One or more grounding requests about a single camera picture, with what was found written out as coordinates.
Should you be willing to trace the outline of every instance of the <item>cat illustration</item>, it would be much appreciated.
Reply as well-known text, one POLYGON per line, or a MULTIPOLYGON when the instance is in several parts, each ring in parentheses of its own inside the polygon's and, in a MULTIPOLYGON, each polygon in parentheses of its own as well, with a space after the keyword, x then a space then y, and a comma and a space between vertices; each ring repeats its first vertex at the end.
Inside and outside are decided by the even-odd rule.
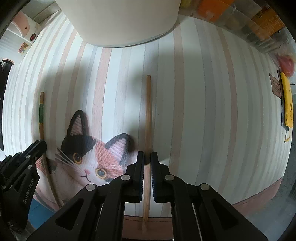
POLYGON ((67 202, 89 183, 104 185, 124 174, 132 142, 120 134, 104 144, 88 134, 85 114, 76 111, 50 165, 59 198, 67 202))

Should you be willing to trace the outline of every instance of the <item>cat whisker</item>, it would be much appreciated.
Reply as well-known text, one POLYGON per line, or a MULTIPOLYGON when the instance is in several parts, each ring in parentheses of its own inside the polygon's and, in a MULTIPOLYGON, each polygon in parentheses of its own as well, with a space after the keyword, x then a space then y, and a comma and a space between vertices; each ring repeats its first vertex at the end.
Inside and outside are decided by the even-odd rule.
POLYGON ((71 163, 69 163, 69 161, 66 160, 64 157, 62 157, 61 155, 56 154, 55 158, 56 158, 56 160, 58 160, 58 161, 60 161, 60 162, 62 162, 64 164, 66 164, 68 166, 71 166, 71 163))
POLYGON ((60 148, 57 147, 57 151, 60 154, 59 153, 56 153, 56 156, 60 157, 61 158, 61 161, 66 162, 66 163, 68 163, 70 165, 73 164, 72 163, 72 160, 69 157, 67 157, 67 155, 65 153, 63 153, 63 151, 60 148))
POLYGON ((63 151, 57 147, 57 150, 60 152, 60 156, 64 158, 64 160, 67 160, 69 163, 72 164, 72 160, 65 154, 63 151))

